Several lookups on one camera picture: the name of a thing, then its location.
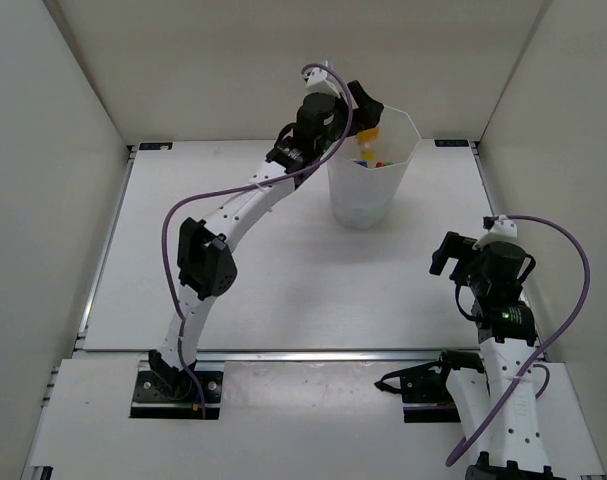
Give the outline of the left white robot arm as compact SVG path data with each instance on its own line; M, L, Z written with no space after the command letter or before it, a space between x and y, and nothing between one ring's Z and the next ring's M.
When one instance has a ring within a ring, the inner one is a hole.
M171 401L201 400L194 367L205 321L215 300L236 280L233 252L242 237L318 168L329 148L379 124L384 106L359 82L347 96L309 93L242 191L201 220L179 228L176 275L168 274L175 312L160 347L148 354L157 389Z

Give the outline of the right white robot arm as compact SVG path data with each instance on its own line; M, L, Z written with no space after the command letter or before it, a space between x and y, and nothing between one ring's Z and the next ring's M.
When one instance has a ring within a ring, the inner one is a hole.
M514 243L455 232L433 253L430 273L440 275L449 260L456 262L450 275L455 288L468 288L474 297L465 317L477 327L480 351L445 352L443 368L432 375L433 390L454 401L464 431L446 464L467 458L468 479L553 479L532 380L534 316L521 299L536 262Z

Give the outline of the yellow label clear bottle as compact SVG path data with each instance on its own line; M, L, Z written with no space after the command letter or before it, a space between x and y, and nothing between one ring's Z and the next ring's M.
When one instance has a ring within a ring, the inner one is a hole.
M376 142L379 138L379 128L362 130L356 134L355 139L359 149L360 158L364 162L372 162L376 157Z

